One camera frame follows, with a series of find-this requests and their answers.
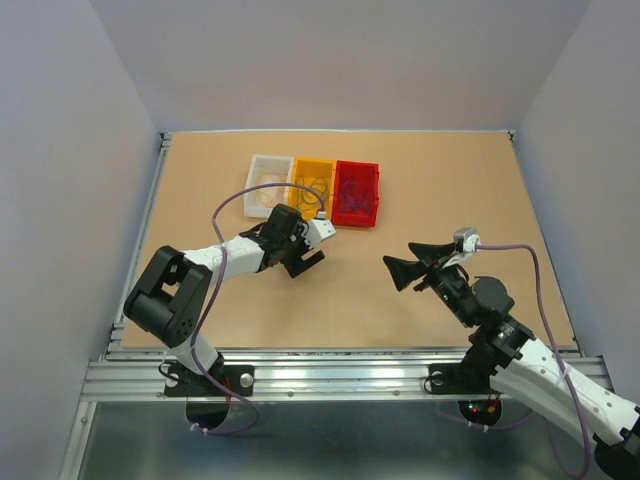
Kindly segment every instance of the gray wall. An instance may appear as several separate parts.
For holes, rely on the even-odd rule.
[[[0,2],[0,478],[57,478],[156,129],[89,2]]]
[[[516,135],[578,340],[640,402],[640,2],[594,0]]]
[[[515,128],[589,0],[92,0],[163,131]]]

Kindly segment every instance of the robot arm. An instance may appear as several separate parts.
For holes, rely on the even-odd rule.
[[[431,393],[499,391],[581,441],[580,423],[565,378],[569,376],[600,468],[616,480],[640,478],[640,408],[568,365],[562,372],[554,353],[509,315],[515,302],[498,279],[479,277],[469,284],[468,275],[458,264],[473,255],[479,244],[475,229],[463,229],[454,234],[451,244],[410,243],[418,261],[383,258],[398,290],[420,280],[415,291],[432,288],[463,326],[477,327],[460,364],[431,365]],[[472,416],[467,419],[477,420]]]
[[[269,219],[225,242],[227,264],[223,281],[256,273],[282,263],[294,278],[324,259],[322,251],[302,257],[334,236],[329,220],[305,222],[298,210],[277,205]],[[124,314],[153,334],[178,361],[200,375],[191,355],[191,337],[198,323],[209,286],[215,284],[222,264],[222,248],[212,245],[180,252],[165,246],[156,251],[127,297]],[[170,288],[177,286],[172,294]],[[196,353],[207,370],[222,368],[222,356],[203,336]]]

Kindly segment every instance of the brown table surface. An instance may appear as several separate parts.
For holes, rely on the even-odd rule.
[[[254,153],[380,165],[380,209],[372,229],[340,228],[327,258],[296,279],[278,266],[225,282],[203,332],[216,346],[384,348],[466,346],[471,333],[432,291],[398,293],[383,255],[411,258],[408,242],[449,243],[465,226],[484,244],[530,243],[539,253],[547,316],[560,345],[573,335],[527,190],[506,133],[211,132],[179,133],[158,186],[140,268],[157,248],[217,244],[211,213],[244,187]],[[259,220],[242,200],[220,215],[227,239]],[[547,340],[526,252],[480,252],[473,275],[500,278],[515,318]],[[122,345],[160,343],[128,322]]]

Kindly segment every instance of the yellow bin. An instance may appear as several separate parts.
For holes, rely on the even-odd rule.
[[[331,207],[333,206],[333,183],[335,177],[335,160],[297,157],[293,163],[291,181],[311,187],[322,195],[327,218],[329,219],[331,219]],[[300,210],[303,219],[311,220],[315,217],[318,208],[320,208],[320,203],[312,193],[301,188],[290,188],[289,206]]]

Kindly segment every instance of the gray floor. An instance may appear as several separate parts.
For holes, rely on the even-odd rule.
[[[455,402],[441,410],[456,413]],[[236,406],[233,421],[249,419]],[[263,420],[237,437],[190,432],[180,403],[102,404],[81,478],[100,479],[565,479],[544,423],[534,417],[483,434],[438,415],[435,402],[263,406]],[[505,406],[504,421],[525,409]],[[556,432],[578,468],[581,448]],[[605,479],[594,465],[589,480]]]

